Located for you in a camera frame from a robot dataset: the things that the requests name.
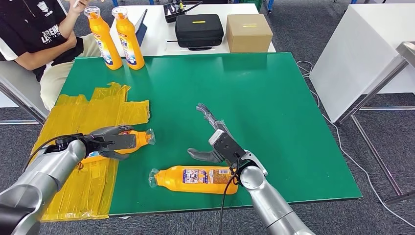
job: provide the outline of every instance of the orange detergent bottle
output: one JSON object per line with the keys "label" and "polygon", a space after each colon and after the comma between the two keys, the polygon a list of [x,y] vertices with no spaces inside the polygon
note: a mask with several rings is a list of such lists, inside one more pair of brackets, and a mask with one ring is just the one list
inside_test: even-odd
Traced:
{"label": "orange detergent bottle", "polygon": [[[225,166],[173,166],[167,170],[152,169],[148,181],[151,187],[164,186],[171,191],[223,194],[231,177]],[[229,184],[226,194],[234,194],[238,185]]]}
{"label": "orange detergent bottle", "polygon": [[127,9],[118,6],[112,10],[112,14],[116,20],[119,40],[128,66],[133,70],[141,69],[144,66],[144,58],[141,54],[134,25],[127,18]]}
{"label": "orange detergent bottle", "polygon": [[101,18],[100,12],[96,6],[89,6],[84,10],[105,64],[108,68],[117,70],[122,66],[122,60],[110,36],[110,27]]}
{"label": "orange detergent bottle", "polygon": [[[151,128],[148,129],[147,131],[131,130],[131,131],[125,131],[125,132],[120,133],[120,135],[127,135],[127,134],[136,136],[136,146],[134,148],[115,150],[115,152],[118,152],[121,154],[132,153],[132,152],[137,151],[139,148],[143,147],[144,145],[147,145],[147,144],[154,145],[156,143],[156,137],[154,136],[154,131]],[[85,164],[85,163],[100,161],[102,159],[108,159],[108,158],[102,157],[101,155],[98,154],[98,152],[93,152],[87,158],[84,158],[81,162]]]}

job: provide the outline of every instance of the green table mat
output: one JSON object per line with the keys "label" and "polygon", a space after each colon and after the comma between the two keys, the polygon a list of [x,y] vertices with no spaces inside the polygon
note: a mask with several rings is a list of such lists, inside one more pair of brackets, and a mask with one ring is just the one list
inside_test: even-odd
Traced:
{"label": "green table mat", "polygon": [[[102,58],[77,59],[62,94],[84,94],[109,82],[131,86],[128,101],[150,100],[156,145],[119,163],[111,214],[219,208],[222,195],[151,188],[151,169],[213,165],[193,160],[189,147],[211,150],[214,129],[195,110],[206,104],[224,119],[237,142],[269,172],[268,181],[290,203],[361,197],[291,53],[145,57],[146,66],[109,70]],[[250,206],[240,187],[226,207]]]}

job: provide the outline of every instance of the black case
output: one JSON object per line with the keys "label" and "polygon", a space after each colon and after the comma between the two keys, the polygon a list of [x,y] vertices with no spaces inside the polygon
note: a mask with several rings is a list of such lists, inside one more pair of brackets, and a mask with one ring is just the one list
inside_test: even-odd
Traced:
{"label": "black case", "polygon": [[176,37],[180,47],[213,47],[222,43],[223,28],[216,14],[180,15]]}

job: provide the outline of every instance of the beige pants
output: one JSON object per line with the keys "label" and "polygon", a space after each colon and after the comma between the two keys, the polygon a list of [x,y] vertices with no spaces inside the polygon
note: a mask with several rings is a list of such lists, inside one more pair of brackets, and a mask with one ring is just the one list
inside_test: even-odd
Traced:
{"label": "beige pants", "polygon": [[[80,57],[101,56],[92,34],[81,38],[84,41],[84,51],[79,55]],[[48,110],[51,110],[55,105],[73,63],[74,61],[58,64],[46,69],[43,73],[40,80],[40,98]]]}

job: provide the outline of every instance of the table leg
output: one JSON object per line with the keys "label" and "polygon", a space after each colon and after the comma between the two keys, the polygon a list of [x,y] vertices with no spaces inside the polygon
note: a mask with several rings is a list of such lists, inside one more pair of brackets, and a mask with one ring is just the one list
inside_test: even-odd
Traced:
{"label": "table leg", "polygon": [[371,150],[372,154],[375,156],[375,159],[379,163],[380,168],[382,169],[383,173],[389,180],[389,183],[392,185],[393,190],[396,192],[398,196],[402,195],[402,191],[399,188],[398,184],[396,183],[395,179],[389,172],[388,168],[386,167],[385,163],[383,162],[382,158],[380,157],[379,153],[376,151],[376,148],[373,146],[372,142],[370,141],[369,137],[367,136],[366,132],[363,130],[363,127],[360,125],[359,121],[357,120],[355,115],[350,115],[351,119],[353,120],[354,124],[356,125],[357,129],[359,129],[360,134],[362,135],[363,139],[365,140],[366,144],[368,145],[369,149]]}
{"label": "table leg", "polygon": [[118,1],[117,0],[113,0],[113,4],[114,4],[114,7],[117,7],[118,6]]}
{"label": "table leg", "polygon": [[415,110],[415,106],[362,107],[360,110]]}
{"label": "table leg", "polygon": [[44,124],[45,118],[39,114],[36,110],[27,106],[23,101],[21,101],[14,93],[12,93],[3,83],[0,82],[0,92],[3,92],[9,99],[15,102],[19,107],[24,109],[29,115],[31,115],[36,121],[32,120],[14,120],[14,121],[1,121],[1,125],[8,124]]}
{"label": "table leg", "polygon": [[396,196],[396,197],[392,197],[389,198],[388,200],[385,201],[386,205],[391,205],[393,203],[397,203],[397,202],[401,202],[401,201],[406,201],[409,200],[411,198],[415,197],[415,190],[410,191],[410,192],[406,192],[402,195]]}
{"label": "table leg", "polygon": [[401,61],[399,64],[390,71],[385,78],[382,79],[379,84],[377,84],[373,90],[371,90],[365,98],[363,98],[358,104],[356,104],[346,116],[344,116],[340,120],[340,124],[343,124],[343,122],[351,115],[355,114],[360,108],[362,108],[365,104],[367,104],[382,88],[384,88],[394,77],[396,77],[409,63],[406,61],[402,56],[398,55],[398,59]]}

